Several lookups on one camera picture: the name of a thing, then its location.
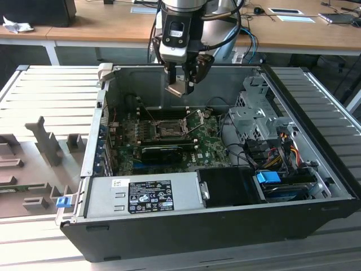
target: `desk leg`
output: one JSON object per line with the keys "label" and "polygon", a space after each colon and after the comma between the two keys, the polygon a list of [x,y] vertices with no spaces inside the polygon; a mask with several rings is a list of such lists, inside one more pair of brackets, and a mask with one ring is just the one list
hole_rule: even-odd
{"label": "desk leg", "polygon": [[55,42],[54,41],[48,41],[44,44],[44,47],[47,51],[47,55],[49,56],[51,65],[60,65],[58,56],[56,55],[55,51]]}
{"label": "desk leg", "polygon": [[100,52],[100,48],[96,47],[94,49],[95,49],[95,56],[96,56],[97,61],[103,61],[102,53]]}
{"label": "desk leg", "polygon": [[353,114],[354,111],[359,107],[359,105],[361,104],[361,89],[359,90],[359,92],[356,94],[356,96],[351,100],[351,102],[349,103],[349,105],[346,107],[346,109]]}

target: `sticker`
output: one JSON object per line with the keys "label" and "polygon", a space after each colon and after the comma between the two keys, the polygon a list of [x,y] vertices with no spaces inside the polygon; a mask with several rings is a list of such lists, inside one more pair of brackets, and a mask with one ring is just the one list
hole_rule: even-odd
{"label": "sticker", "polygon": [[174,210],[173,192],[170,180],[128,182],[127,185],[129,187],[129,213],[149,213]]}
{"label": "sticker", "polygon": [[128,187],[130,179],[114,179],[112,187]]}
{"label": "sticker", "polygon": [[16,190],[15,189],[3,189],[0,190],[0,193],[15,193]]}

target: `yellow wire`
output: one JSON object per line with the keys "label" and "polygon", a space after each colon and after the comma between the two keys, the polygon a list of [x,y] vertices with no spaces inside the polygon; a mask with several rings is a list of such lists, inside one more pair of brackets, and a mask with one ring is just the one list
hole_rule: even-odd
{"label": "yellow wire", "polygon": [[270,166],[276,164],[279,160],[281,160],[281,156],[279,155],[275,160],[269,162],[267,165],[265,165],[265,168],[269,168]]}

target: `green circuit board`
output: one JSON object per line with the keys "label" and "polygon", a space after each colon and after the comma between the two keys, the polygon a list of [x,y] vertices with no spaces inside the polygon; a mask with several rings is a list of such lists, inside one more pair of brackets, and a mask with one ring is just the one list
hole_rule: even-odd
{"label": "green circuit board", "polygon": [[[134,133],[137,123],[136,116],[128,116],[127,119],[121,121],[123,144],[115,147],[119,176],[193,172],[204,167],[229,167],[231,165],[226,148],[218,137],[219,127],[216,116],[208,115],[204,119],[204,125],[189,133],[191,138],[198,140],[198,149],[183,152],[180,163],[167,166],[142,166],[142,161],[135,155],[139,148]],[[200,119],[197,114],[193,114],[187,119],[189,130],[197,127],[199,123]]]}

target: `white tissue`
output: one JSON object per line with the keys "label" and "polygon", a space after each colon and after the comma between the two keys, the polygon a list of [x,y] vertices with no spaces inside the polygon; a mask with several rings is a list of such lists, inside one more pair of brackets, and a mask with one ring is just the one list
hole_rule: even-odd
{"label": "white tissue", "polygon": [[10,32],[18,34],[19,32],[26,32],[26,31],[32,31],[34,28],[30,26],[30,24],[27,23],[14,23],[13,21],[7,20],[5,17],[4,23],[2,24],[3,27],[5,27]]}

